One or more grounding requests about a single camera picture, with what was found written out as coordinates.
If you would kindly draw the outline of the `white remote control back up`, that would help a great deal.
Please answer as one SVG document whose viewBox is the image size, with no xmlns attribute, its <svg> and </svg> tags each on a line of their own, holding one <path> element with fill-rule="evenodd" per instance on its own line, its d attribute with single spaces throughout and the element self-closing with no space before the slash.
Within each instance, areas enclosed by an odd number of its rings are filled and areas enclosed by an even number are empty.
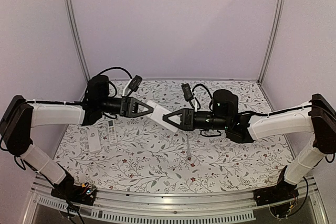
<svg viewBox="0 0 336 224">
<path fill-rule="evenodd" d="M 147 115 L 147 117 L 149 117 L 151 120 L 153 120 L 154 122 L 158 123 L 160 126 L 166 128 L 167 130 L 173 133 L 176 133 L 178 131 L 178 128 L 163 121 L 163 115 L 171 113 L 168 109 L 160 106 L 158 103 L 155 103 L 154 101 L 151 101 L 151 100 L 149 100 L 146 104 L 153 108 L 153 112 Z"/>
</svg>

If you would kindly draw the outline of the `clear handle screwdriver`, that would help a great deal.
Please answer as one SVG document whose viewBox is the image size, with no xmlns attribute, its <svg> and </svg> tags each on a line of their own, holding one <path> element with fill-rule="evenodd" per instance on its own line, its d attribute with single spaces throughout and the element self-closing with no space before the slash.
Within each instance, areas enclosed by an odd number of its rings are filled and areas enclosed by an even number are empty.
<svg viewBox="0 0 336 224">
<path fill-rule="evenodd" d="M 191 160 L 191 149 L 190 149 L 190 142 L 189 142 L 189 135 L 186 135 L 186 153 L 187 153 L 187 160 Z"/>
</svg>

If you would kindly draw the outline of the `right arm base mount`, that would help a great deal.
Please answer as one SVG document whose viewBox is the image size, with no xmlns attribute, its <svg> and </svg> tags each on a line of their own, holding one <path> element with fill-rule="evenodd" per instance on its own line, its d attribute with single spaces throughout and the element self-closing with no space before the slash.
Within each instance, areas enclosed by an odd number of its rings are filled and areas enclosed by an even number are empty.
<svg viewBox="0 0 336 224">
<path fill-rule="evenodd" d="M 253 191 L 253 198 L 257 206 L 275 204 L 270 207 L 270 212 L 276 218 L 288 217 L 294 206 L 290 200 L 296 201 L 298 196 L 296 185 L 286 182 Z"/>
</svg>

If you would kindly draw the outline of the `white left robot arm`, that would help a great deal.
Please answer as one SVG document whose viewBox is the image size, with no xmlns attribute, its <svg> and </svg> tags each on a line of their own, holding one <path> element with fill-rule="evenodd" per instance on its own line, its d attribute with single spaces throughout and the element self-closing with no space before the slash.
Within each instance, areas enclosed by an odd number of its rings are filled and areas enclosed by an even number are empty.
<svg viewBox="0 0 336 224">
<path fill-rule="evenodd" d="M 104 72 L 87 82 L 81 101 L 37 101 L 16 95 L 1 119 L 1 150 L 12 154 L 22 170 L 29 167 L 43 175 L 52 185 L 58 186 L 61 195 L 73 200 L 78 195 L 74 178 L 33 143 L 31 129 L 45 125 L 91 126 L 108 114 L 124 118 L 151 114 L 151 106 L 132 97 L 141 81 L 140 76 L 132 76 L 119 98 L 110 95 L 112 84 Z"/>
</svg>

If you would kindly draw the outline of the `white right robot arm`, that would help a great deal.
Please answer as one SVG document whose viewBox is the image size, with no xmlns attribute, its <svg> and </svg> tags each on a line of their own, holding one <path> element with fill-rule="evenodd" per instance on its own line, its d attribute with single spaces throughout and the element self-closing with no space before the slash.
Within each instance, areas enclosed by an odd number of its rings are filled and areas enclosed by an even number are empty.
<svg viewBox="0 0 336 224">
<path fill-rule="evenodd" d="M 239 112 L 238 96 L 219 89 L 212 95 L 210 111 L 197 105 L 162 116 L 162 120 L 180 130 L 224 131 L 226 137 L 239 144 L 252 143 L 266 137 L 297 132 L 313 134 L 309 143 L 281 172 L 271 190 L 276 201 L 284 200 L 308 172 L 327 155 L 335 154 L 335 109 L 320 94 L 296 107 L 270 113 Z"/>
</svg>

